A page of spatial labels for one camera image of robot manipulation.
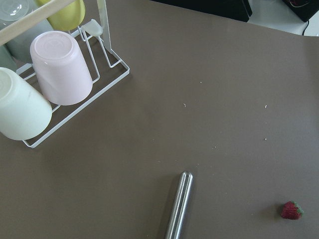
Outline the white plastic cup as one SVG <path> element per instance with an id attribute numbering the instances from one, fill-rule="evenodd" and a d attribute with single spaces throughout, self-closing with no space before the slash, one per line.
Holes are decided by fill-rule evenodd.
<path id="1" fill-rule="evenodd" d="M 27 140 L 41 134 L 52 117 L 51 104 L 11 69 L 0 69 L 0 132 Z"/>

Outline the pink plastic cup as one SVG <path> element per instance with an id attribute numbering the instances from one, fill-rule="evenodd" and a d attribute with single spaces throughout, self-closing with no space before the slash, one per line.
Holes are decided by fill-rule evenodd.
<path id="1" fill-rule="evenodd" d="M 92 91 L 93 80 L 77 41 L 48 31 L 31 43 L 30 55 L 44 97 L 56 105 L 74 105 Z"/>

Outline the yellow plastic cup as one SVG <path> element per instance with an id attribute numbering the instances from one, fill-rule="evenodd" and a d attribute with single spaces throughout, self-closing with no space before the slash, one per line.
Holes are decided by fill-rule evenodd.
<path id="1" fill-rule="evenodd" d="M 83 0 L 75 0 L 58 12 L 46 18 L 54 30 L 70 31 L 79 26 L 85 17 Z"/>

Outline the long black bar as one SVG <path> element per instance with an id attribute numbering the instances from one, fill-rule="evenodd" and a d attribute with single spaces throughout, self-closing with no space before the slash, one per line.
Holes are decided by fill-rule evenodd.
<path id="1" fill-rule="evenodd" d="M 157 2 L 248 22 L 252 9 L 248 0 L 157 0 Z"/>

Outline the green plastic cup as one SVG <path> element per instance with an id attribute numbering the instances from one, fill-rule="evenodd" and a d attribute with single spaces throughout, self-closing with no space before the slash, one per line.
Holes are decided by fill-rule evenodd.
<path id="1" fill-rule="evenodd" d="M 5 45 L 0 46 L 0 66 L 16 72 L 17 65 Z"/>

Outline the red strawberry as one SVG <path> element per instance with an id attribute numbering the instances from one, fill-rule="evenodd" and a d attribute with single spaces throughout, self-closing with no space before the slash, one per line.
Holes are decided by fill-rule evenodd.
<path id="1" fill-rule="evenodd" d="M 303 216 L 304 212 L 295 201 L 286 202 L 281 210 L 280 216 L 283 219 L 298 220 Z"/>

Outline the grey plastic cup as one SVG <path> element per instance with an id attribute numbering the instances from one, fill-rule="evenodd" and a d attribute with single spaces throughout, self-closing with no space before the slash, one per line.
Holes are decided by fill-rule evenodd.
<path id="1" fill-rule="evenodd" d="M 48 31 L 53 31 L 53 28 L 48 20 L 45 19 L 10 40 L 5 45 L 15 59 L 24 63 L 32 63 L 30 55 L 31 43 L 38 35 Z"/>

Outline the steel muddler with black tip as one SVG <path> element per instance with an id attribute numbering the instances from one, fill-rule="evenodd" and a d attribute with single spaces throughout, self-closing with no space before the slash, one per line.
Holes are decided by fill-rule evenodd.
<path id="1" fill-rule="evenodd" d="M 193 184 L 193 175 L 189 171 L 183 171 L 179 178 L 170 219 L 167 225 L 165 239 L 179 239 L 187 211 Z"/>

